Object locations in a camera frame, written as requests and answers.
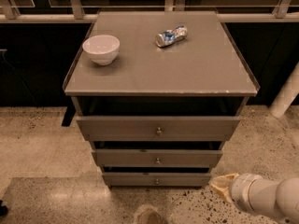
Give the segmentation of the grey drawer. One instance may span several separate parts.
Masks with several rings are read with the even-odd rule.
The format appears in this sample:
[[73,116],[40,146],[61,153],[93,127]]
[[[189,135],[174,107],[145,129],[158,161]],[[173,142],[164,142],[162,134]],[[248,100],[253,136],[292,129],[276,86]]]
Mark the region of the grey drawer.
[[200,173],[104,173],[108,186],[124,187],[202,187],[211,174]]
[[201,167],[212,168],[219,162],[220,150],[183,149],[97,149],[95,163],[105,167]]
[[239,117],[78,117],[87,141],[228,141]]

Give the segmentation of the grey bottom drawer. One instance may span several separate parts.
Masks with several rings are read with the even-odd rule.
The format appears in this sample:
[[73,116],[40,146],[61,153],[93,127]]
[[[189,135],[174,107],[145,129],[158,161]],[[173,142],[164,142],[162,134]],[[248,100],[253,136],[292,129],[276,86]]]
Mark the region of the grey bottom drawer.
[[211,174],[200,173],[104,173],[108,186],[124,187],[202,187]]

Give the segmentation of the grey drawer cabinet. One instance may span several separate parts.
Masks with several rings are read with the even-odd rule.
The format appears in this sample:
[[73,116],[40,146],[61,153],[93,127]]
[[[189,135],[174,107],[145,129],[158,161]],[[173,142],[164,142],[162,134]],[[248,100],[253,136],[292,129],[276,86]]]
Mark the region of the grey drawer cabinet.
[[[185,25],[185,39],[164,48],[156,35]],[[93,35],[121,42],[113,63],[85,51],[64,82],[78,117],[239,117],[259,85],[215,12],[102,12]],[[97,149],[222,150],[227,141],[88,141]],[[105,167],[104,173],[200,173],[201,167]]]

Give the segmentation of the grey top drawer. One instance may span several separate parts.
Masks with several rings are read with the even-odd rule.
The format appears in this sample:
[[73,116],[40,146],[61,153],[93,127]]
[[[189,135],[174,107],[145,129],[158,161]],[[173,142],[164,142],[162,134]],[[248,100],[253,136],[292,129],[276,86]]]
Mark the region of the grey top drawer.
[[228,141],[239,117],[78,117],[87,141]]

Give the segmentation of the white diagonal pole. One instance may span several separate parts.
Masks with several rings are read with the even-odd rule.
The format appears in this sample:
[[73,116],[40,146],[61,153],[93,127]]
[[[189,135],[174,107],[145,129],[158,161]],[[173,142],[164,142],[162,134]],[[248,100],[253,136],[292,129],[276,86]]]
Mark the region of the white diagonal pole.
[[280,89],[275,100],[269,107],[270,113],[281,118],[299,94],[299,62]]

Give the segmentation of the crushed blue silver can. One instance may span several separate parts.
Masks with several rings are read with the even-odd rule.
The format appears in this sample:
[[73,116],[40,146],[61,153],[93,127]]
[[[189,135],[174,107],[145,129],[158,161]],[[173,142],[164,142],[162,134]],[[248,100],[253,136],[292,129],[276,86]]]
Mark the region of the crushed blue silver can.
[[167,30],[156,35],[156,45],[159,48],[171,46],[183,39],[188,35],[188,29],[185,25],[180,25],[175,29]]

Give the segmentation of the white ceramic bowl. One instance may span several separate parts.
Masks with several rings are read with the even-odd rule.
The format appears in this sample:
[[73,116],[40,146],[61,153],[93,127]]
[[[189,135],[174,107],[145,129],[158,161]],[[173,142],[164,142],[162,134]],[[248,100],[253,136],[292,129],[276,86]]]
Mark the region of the white ceramic bowl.
[[108,65],[118,56],[120,44],[113,35],[95,35],[84,41],[82,47],[92,62]]

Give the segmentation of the black object at floor edge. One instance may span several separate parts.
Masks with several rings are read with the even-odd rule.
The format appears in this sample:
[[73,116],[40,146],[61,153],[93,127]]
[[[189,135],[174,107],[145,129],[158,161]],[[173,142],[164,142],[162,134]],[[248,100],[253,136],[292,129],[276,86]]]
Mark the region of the black object at floor edge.
[[8,213],[8,209],[5,205],[2,205],[2,200],[0,200],[0,217],[5,216]]

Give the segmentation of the metal glass railing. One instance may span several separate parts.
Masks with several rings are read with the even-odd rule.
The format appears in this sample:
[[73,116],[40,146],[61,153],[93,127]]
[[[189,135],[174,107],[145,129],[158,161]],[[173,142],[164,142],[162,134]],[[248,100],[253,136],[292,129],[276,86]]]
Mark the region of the metal glass railing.
[[213,11],[222,22],[297,22],[299,0],[0,0],[2,22],[91,21],[104,11]]

